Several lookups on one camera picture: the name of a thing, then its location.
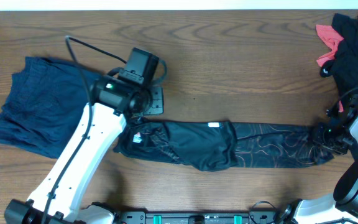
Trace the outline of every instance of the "pink cloth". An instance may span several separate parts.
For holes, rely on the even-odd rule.
[[[331,26],[316,25],[317,35],[332,50],[317,59],[320,67],[328,60],[335,59],[334,55],[338,50],[338,45],[343,37],[339,35]]]

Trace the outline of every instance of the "black camera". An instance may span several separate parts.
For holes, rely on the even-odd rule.
[[[114,114],[144,116],[163,113],[163,91],[153,80],[160,59],[144,50],[133,48],[125,68],[115,68],[92,87],[93,103],[114,108]]]

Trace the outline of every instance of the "wood grain surface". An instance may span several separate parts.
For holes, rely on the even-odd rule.
[[[0,12],[0,108],[11,74],[24,68],[24,57],[69,58],[63,40],[72,35],[123,58],[140,47],[167,61],[165,113],[155,119],[315,124],[337,99],[337,90],[332,78],[319,76],[315,60],[329,49],[314,27],[330,24],[335,12]],[[75,52],[93,68],[108,71],[120,65],[79,45]],[[54,162],[0,145],[0,223],[9,201],[26,200]],[[109,152],[83,205],[101,201],[150,211],[238,211],[268,200],[281,207],[332,192],[351,163],[343,156],[307,169],[200,172]]]

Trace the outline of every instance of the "clothing label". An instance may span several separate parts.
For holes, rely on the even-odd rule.
[[[219,122],[209,122],[208,123],[208,127],[210,128],[218,128],[219,127]]]
[[[134,143],[141,143],[142,142],[142,136],[140,135],[140,133],[136,133],[134,135],[134,139],[132,140],[132,142],[134,142]]]

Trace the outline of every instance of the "black garment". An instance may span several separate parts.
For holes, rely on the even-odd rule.
[[[332,24],[334,30],[344,37],[338,45],[335,59],[327,61],[321,68],[321,76],[333,75],[339,94],[358,86],[358,19],[335,14]],[[349,98],[343,99],[347,104]]]
[[[313,145],[306,126],[181,123],[130,120],[114,149],[127,157],[191,165],[203,171],[229,167],[309,167],[333,158]]]
[[[100,74],[83,69],[88,83]],[[0,113],[0,143],[58,158],[81,118],[86,94],[78,69],[54,58],[26,57],[12,75],[12,88]]]

